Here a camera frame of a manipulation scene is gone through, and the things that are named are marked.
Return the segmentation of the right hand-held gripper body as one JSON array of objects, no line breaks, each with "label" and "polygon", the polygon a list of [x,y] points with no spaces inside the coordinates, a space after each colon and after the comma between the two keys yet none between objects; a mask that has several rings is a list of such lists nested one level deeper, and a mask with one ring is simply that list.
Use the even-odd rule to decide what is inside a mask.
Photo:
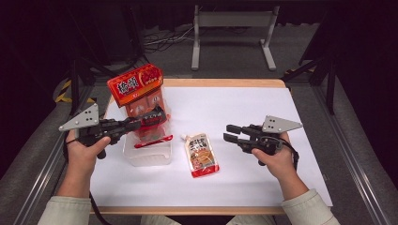
[{"label": "right hand-held gripper body", "polygon": [[300,122],[267,115],[262,125],[249,125],[240,129],[240,133],[248,135],[249,139],[239,139],[238,145],[245,153],[251,153],[257,148],[272,156],[287,145],[281,134],[297,128],[302,128]]}]

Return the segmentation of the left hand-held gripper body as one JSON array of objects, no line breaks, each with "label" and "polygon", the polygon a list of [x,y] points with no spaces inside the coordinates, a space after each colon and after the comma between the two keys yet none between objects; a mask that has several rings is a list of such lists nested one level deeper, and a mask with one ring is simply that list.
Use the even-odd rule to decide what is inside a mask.
[{"label": "left hand-held gripper body", "polygon": [[91,146],[103,137],[111,138],[110,145],[118,143],[120,138],[141,127],[141,120],[128,117],[122,121],[100,119],[99,106],[94,103],[72,117],[59,127],[59,131],[75,130],[75,140],[85,146]]}]

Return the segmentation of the spouted sauce pouch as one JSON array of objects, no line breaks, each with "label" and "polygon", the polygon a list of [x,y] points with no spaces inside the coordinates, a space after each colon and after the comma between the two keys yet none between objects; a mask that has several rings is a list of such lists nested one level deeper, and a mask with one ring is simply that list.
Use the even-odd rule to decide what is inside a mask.
[{"label": "spouted sauce pouch", "polygon": [[182,135],[181,138],[185,142],[184,148],[193,178],[211,175],[220,170],[210,139],[205,133]]}]

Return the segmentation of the translucent plastic container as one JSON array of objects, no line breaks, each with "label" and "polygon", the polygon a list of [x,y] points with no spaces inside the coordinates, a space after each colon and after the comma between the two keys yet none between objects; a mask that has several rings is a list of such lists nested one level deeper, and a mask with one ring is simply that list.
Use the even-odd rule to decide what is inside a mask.
[{"label": "translucent plastic container", "polygon": [[126,136],[123,155],[135,167],[161,166],[171,162],[173,134],[171,133],[169,114],[161,98],[155,97],[145,100],[149,104],[145,108],[142,104],[134,106],[130,111],[142,116],[155,107],[162,107],[167,119],[164,123],[153,127],[140,127]]}]

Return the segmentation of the large orange snack bag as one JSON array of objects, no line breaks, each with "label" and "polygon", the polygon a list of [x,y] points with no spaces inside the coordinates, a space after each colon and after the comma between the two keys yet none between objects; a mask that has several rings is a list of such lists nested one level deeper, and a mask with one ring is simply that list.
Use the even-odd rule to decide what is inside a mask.
[{"label": "large orange snack bag", "polygon": [[125,108],[127,117],[134,117],[141,120],[141,116],[135,115],[130,110],[142,104],[149,107],[145,100],[161,98],[170,113],[167,103],[163,97],[163,73],[160,68],[152,64],[125,72],[107,82],[107,86],[119,108]]}]

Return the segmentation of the person's left hand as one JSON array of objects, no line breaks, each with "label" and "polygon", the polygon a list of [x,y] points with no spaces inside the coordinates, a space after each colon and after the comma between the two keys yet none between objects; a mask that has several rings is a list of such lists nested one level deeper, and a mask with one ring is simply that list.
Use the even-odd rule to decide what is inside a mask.
[{"label": "person's left hand", "polygon": [[109,137],[104,137],[91,146],[85,146],[76,140],[75,130],[67,136],[69,165],[67,177],[75,181],[89,180],[96,165],[97,155],[110,143]]}]

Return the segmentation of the person's right hand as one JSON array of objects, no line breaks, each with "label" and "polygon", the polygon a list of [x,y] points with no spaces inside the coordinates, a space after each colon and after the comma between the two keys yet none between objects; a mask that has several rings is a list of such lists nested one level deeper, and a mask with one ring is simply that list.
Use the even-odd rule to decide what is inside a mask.
[{"label": "person's right hand", "polygon": [[294,169],[293,155],[289,147],[283,146],[275,155],[270,156],[254,148],[252,153],[268,167],[270,173],[277,178],[281,186],[298,187],[301,183]]}]

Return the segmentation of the black metal stand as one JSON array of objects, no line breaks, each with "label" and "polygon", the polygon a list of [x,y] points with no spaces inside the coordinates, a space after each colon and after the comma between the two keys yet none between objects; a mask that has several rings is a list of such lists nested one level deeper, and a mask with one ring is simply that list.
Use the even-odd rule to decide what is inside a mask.
[{"label": "black metal stand", "polygon": [[73,0],[67,13],[76,32],[72,45],[72,109],[83,105],[79,86],[113,78],[145,56],[139,6],[122,0]]},{"label": "black metal stand", "polygon": [[335,52],[339,37],[339,19],[337,9],[330,7],[314,33],[295,70],[288,70],[282,81],[289,82],[305,71],[313,69],[309,78],[311,86],[320,86],[327,79],[326,105],[329,113],[334,114]]}]

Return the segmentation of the yellow black hazard tape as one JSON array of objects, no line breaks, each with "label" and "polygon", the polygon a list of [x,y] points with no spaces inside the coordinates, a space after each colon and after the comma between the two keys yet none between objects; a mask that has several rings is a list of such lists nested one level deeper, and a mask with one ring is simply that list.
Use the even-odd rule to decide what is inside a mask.
[{"label": "yellow black hazard tape", "polygon": [[71,103],[72,98],[71,97],[66,97],[66,93],[68,89],[71,87],[71,79],[67,79],[64,84],[61,87],[61,90],[58,94],[58,96],[55,98],[55,102],[67,102]]}]

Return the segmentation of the white paper sheet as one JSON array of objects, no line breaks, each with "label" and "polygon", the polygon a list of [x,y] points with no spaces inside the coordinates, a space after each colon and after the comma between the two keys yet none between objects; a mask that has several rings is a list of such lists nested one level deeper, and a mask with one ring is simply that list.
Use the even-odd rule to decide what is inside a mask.
[{"label": "white paper sheet", "polygon": [[[228,125],[260,125],[273,115],[298,121],[286,88],[166,87],[173,133],[168,165],[135,167],[123,154],[124,144],[109,146],[98,161],[91,192],[100,206],[277,206],[283,197],[277,180],[251,154],[225,142]],[[191,175],[183,136],[205,133],[220,169]]]}]

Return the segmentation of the white metal stand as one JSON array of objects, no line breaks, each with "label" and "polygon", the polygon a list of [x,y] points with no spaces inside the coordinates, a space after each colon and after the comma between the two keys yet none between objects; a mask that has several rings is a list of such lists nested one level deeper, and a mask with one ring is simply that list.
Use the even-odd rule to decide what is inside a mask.
[{"label": "white metal stand", "polygon": [[194,8],[191,69],[198,70],[200,65],[200,28],[201,27],[266,27],[267,34],[259,40],[268,69],[276,70],[276,64],[270,51],[270,41],[279,16],[280,7],[267,11],[201,11]]}]

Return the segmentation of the aluminium floor rail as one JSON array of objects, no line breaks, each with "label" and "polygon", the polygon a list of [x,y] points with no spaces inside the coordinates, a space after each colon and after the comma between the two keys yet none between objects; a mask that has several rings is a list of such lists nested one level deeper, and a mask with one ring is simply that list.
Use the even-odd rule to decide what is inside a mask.
[{"label": "aluminium floor rail", "polygon": [[347,138],[344,136],[340,124],[338,123],[336,117],[329,112],[329,108],[326,103],[326,97],[324,96],[322,89],[320,87],[313,87],[312,90],[321,108],[323,109],[329,125],[331,126],[331,129],[341,147],[344,162],[348,170],[350,171],[354,183],[374,224],[391,225],[390,220],[386,216],[384,210],[379,203],[379,200],[375,195],[374,189],[369,181],[367,174],[362,169],[354,153],[352,152],[352,148],[349,145]]},{"label": "aluminium floor rail", "polygon": [[27,225],[32,217],[38,202],[51,180],[58,160],[63,157],[65,134],[57,132],[57,139],[51,153],[48,155],[42,169],[38,173],[33,187],[31,188],[24,204],[15,218],[13,225]]}]

